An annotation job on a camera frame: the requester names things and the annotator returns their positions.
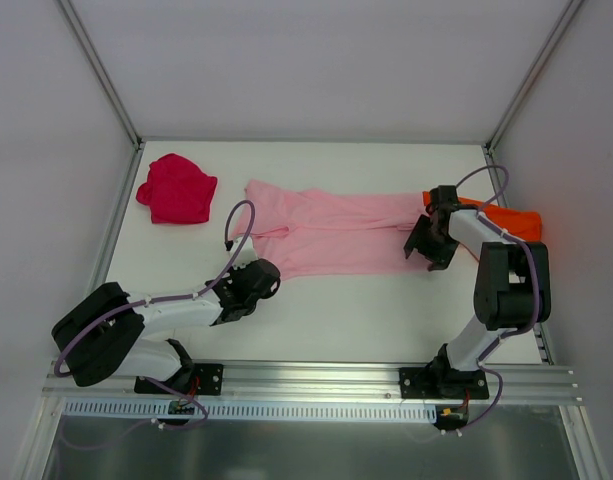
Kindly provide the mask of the pink t shirt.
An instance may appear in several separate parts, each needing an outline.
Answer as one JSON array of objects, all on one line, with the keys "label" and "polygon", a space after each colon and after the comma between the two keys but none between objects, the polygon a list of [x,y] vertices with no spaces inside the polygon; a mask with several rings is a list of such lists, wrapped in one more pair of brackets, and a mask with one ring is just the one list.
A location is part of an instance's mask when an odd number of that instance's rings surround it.
[{"label": "pink t shirt", "polygon": [[420,193],[336,195],[251,180],[245,198],[255,206],[254,250],[272,262],[284,280],[428,268],[422,255],[404,252],[424,213]]}]

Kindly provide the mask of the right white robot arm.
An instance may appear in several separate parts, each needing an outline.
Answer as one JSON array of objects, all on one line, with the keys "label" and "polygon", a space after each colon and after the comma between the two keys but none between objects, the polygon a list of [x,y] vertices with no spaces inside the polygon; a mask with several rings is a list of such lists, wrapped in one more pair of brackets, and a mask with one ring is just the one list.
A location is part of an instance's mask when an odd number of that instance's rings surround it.
[{"label": "right white robot arm", "polygon": [[432,271],[447,269],[459,246],[472,253],[478,262],[474,315],[428,364],[400,368],[400,393],[404,399],[484,400],[485,361],[504,341],[550,316],[548,249],[497,225],[483,207],[462,202],[453,186],[432,189],[424,204],[404,252],[423,256]]}]

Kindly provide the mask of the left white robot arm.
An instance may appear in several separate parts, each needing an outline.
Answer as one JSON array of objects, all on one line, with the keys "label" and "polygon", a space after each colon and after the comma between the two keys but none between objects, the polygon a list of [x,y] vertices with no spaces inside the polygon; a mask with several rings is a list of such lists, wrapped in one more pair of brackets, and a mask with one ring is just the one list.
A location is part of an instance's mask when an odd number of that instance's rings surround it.
[{"label": "left white robot arm", "polygon": [[79,387],[119,375],[134,378],[137,394],[217,395],[215,365],[194,362],[179,340],[160,340],[158,334],[239,321],[280,285],[279,270],[265,259],[230,268],[188,294],[130,295],[116,282],[104,283],[53,326],[60,351],[55,373],[72,377]]}]

